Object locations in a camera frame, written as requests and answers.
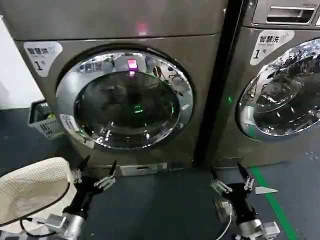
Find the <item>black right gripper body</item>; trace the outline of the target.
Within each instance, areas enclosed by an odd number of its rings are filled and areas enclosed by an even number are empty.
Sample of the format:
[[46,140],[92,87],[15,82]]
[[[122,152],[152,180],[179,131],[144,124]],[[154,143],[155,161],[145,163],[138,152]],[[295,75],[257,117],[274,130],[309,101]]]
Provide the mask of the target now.
[[223,197],[229,200],[236,214],[236,224],[242,224],[258,219],[255,209],[247,203],[247,196],[251,193],[249,189],[245,190],[244,183],[231,183],[227,185],[232,191],[224,193]]

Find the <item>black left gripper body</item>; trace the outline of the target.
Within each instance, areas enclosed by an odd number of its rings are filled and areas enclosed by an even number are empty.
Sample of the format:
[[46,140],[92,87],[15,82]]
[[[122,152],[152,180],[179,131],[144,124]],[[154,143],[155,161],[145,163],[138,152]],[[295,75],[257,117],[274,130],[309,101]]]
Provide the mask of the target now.
[[97,181],[97,178],[83,176],[82,182],[75,183],[76,194],[71,204],[65,207],[62,213],[87,218],[93,197],[103,192],[102,189],[95,186]]

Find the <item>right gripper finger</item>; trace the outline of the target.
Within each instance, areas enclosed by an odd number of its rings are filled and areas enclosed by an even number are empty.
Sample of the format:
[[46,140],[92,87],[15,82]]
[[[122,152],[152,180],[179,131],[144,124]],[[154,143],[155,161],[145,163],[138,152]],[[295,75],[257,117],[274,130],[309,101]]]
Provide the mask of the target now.
[[249,175],[246,167],[244,167],[240,162],[237,162],[237,167],[240,172],[241,177],[244,180],[244,190],[251,191],[254,186],[255,178]]
[[228,194],[230,192],[230,188],[218,178],[218,175],[214,169],[211,169],[210,172],[212,176],[212,181],[210,183],[211,188],[214,189],[219,195]]

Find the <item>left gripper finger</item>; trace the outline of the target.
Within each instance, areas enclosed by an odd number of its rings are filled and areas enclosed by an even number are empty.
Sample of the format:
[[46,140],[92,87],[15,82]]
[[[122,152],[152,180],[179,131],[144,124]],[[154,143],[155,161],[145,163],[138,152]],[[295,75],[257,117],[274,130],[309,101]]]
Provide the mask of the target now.
[[78,167],[71,169],[74,184],[80,184],[82,182],[82,172],[87,168],[90,157],[91,156],[88,155],[81,161]]
[[115,160],[111,166],[111,169],[107,176],[101,178],[100,180],[96,181],[93,186],[98,189],[108,189],[113,184],[116,183],[115,171],[117,167],[117,161]]

